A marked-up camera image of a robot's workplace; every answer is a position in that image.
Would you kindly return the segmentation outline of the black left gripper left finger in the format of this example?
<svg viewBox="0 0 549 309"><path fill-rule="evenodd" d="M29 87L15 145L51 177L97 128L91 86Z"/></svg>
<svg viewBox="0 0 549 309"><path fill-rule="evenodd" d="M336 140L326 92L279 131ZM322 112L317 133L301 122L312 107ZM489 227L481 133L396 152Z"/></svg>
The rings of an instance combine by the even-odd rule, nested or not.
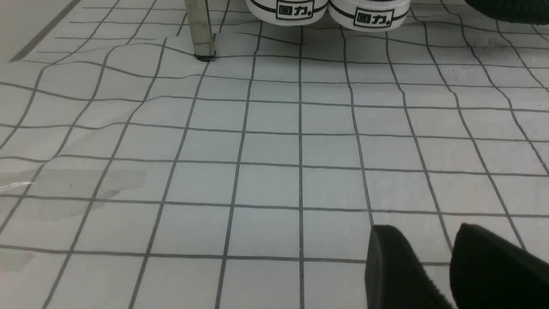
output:
<svg viewBox="0 0 549 309"><path fill-rule="evenodd" d="M373 225L365 264L369 309L451 309L400 230Z"/></svg>

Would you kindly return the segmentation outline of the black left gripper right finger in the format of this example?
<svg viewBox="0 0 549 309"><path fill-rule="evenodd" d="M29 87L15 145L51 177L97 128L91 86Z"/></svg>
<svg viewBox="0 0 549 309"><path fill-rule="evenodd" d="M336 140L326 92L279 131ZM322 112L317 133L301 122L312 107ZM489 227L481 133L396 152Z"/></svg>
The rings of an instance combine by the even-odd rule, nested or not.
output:
<svg viewBox="0 0 549 309"><path fill-rule="evenodd" d="M477 224L459 227L449 279L459 309L549 306L547 262Z"/></svg>

